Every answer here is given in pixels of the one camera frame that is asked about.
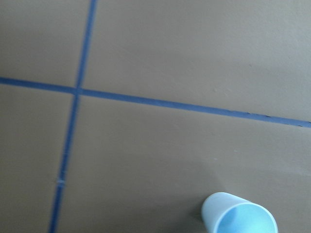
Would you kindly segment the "light blue cup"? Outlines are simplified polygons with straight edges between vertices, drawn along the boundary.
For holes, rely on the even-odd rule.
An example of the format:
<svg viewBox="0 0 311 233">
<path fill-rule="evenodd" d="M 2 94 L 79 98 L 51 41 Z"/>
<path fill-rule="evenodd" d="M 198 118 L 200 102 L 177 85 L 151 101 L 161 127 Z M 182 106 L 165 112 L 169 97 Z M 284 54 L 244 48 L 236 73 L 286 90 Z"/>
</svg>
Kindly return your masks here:
<svg viewBox="0 0 311 233">
<path fill-rule="evenodd" d="M 206 198 L 201 216 L 209 233 L 277 233 L 273 215 L 264 207 L 226 192 Z"/>
</svg>

